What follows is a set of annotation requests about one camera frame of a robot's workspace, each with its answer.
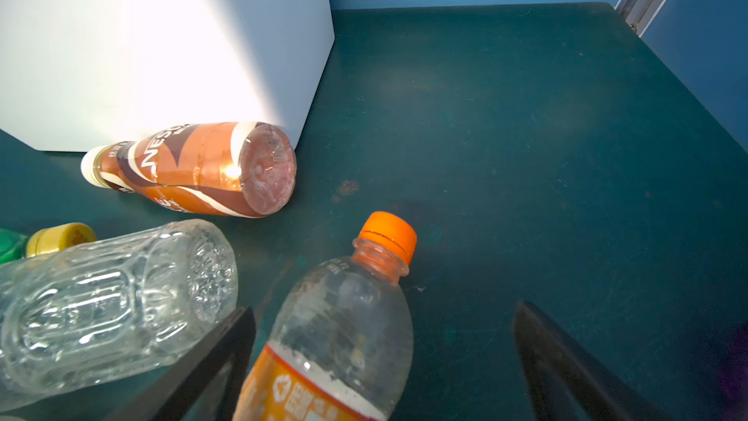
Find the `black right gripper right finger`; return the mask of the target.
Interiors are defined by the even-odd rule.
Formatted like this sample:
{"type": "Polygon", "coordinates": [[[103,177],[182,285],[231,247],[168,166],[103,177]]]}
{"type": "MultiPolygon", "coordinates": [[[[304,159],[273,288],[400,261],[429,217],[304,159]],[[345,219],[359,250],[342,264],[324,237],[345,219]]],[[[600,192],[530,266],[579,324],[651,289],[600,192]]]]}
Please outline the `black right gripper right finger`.
{"type": "Polygon", "coordinates": [[[664,420],[666,416],[529,301],[518,303],[512,331],[535,417],[664,420]]]}

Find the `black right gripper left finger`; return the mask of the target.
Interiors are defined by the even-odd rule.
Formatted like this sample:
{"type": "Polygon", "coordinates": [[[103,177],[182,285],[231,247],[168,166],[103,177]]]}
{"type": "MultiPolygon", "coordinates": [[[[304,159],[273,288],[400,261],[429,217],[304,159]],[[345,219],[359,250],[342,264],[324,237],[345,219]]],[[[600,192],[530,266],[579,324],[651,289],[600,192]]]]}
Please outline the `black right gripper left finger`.
{"type": "Polygon", "coordinates": [[[206,398],[206,420],[230,420],[256,337],[251,308],[232,312],[184,357],[109,420],[181,420],[206,398]]]}

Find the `orange cap orange label bottle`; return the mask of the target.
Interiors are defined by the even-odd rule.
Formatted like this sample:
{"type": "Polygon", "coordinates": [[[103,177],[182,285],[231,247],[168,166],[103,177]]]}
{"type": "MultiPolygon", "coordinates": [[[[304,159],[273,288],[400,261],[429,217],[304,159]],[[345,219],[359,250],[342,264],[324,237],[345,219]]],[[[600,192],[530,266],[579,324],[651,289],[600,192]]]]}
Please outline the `orange cap orange label bottle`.
{"type": "Polygon", "coordinates": [[[243,384],[236,420],[387,420],[413,361],[413,327],[399,279],[415,230],[374,212],[354,252],[299,281],[243,384]]]}

